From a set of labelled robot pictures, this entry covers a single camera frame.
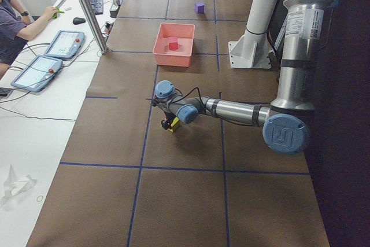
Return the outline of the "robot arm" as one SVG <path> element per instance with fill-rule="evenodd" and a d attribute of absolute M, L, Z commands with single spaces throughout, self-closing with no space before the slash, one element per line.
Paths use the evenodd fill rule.
<path fill-rule="evenodd" d="M 278 0 L 253 0 L 245 33 L 228 44 L 233 68 L 269 68 L 269 23 Z M 171 129 L 175 119 L 191 123 L 208 115 L 232 124 L 262 128 L 268 147 L 278 153 L 296 154 L 310 142 L 309 122 L 315 108 L 310 100 L 320 48 L 325 11 L 334 0 L 283 0 L 287 9 L 279 85 L 270 106 L 244 104 L 203 95 L 183 95 L 170 81 L 159 82 L 152 105 L 161 109 L 161 122 Z"/>

